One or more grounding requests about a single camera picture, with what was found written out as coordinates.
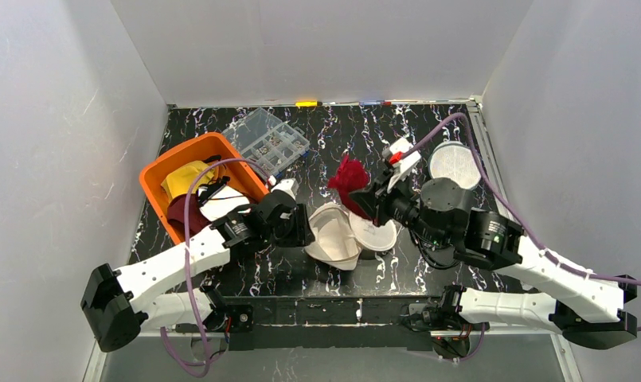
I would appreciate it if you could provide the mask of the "crimson red bra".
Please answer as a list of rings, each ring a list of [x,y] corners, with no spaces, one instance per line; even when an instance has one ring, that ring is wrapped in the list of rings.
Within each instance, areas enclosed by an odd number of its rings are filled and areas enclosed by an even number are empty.
[[[354,159],[345,155],[333,177],[327,183],[329,189],[338,192],[342,205],[353,214],[365,219],[372,218],[350,198],[350,193],[356,190],[364,189],[369,184],[369,175],[364,166]]]

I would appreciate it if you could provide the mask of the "white mesh bag beige trim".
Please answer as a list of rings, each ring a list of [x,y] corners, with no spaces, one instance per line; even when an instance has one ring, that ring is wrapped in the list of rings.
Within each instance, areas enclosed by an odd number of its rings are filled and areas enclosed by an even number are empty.
[[[341,271],[354,270],[364,250],[389,251],[397,242],[397,228],[392,221],[378,227],[335,203],[320,206],[311,214],[309,225],[315,241],[304,251],[312,259]]]

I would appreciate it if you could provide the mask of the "white mesh bag blue trim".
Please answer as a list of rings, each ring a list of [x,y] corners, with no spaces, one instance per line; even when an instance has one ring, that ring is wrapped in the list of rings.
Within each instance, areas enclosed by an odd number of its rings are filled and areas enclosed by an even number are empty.
[[[448,178],[468,190],[474,190],[481,180],[471,149],[455,141],[443,142],[434,149],[428,172],[432,179]]]

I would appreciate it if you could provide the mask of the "maroon bra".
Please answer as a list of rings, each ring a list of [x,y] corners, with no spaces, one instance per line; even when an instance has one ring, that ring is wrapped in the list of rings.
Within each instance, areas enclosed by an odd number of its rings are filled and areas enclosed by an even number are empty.
[[[166,220],[177,232],[184,233],[188,228],[190,236],[199,233],[210,223],[202,214],[195,194],[175,197],[168,205]]]

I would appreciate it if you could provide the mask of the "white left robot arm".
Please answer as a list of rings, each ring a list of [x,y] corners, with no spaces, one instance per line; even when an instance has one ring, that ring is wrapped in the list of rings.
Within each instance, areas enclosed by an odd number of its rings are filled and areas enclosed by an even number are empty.
[[[234,208],[185,243],[132,265],[112,269],[105,263],[95,268],[80,308],[100,350],[121,349],[148,329],[235,318],[241,308],[227,305],[212,287],[189,286],[185,293],[170,289],[270,245],[311,244],[315,236],[306,205],[295,199],[297,189],[297,181],[284,179],[258,204]]]

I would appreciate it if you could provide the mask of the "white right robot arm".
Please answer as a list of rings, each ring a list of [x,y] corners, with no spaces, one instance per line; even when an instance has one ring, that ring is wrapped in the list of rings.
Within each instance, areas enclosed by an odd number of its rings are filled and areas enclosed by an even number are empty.
[[[434,246],[449,246],[466,265],[534,287],[531,294],[486,292],[446,286],[426,321],[454,318],[466,324],[501,322],[560,334],[573,344],[605,350],[636,338],[636,317],[624,304],[636,296],[631,279],[594,279],[563,259],[550,259],[512,220],[474,206],[472,191],[448,178],[428,181],[419,192],[404,181],[386,181],[350,193],[375,224],[396,221]]]

